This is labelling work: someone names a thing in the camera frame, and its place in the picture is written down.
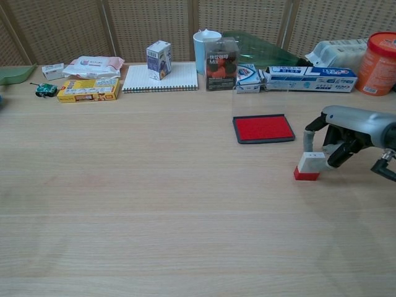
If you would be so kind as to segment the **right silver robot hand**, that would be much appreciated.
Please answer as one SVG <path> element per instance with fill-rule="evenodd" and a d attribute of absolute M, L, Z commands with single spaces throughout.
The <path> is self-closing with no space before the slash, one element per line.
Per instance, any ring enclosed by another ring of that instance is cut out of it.
<path fill-rule="evenodd" d="M 313 151 L 313 138 L 317 131 L 327 128 L 323 149 L 329 157 L 328 168 L 338 168 L 361 150 L 375 147 L 384 153 L 371 171 L 395 181 L 395 172 L 389 162 L 395 158 L 395 115 L 349 106 L 326 106 L 321 115 L 305 127 L 303 151 Z"/>

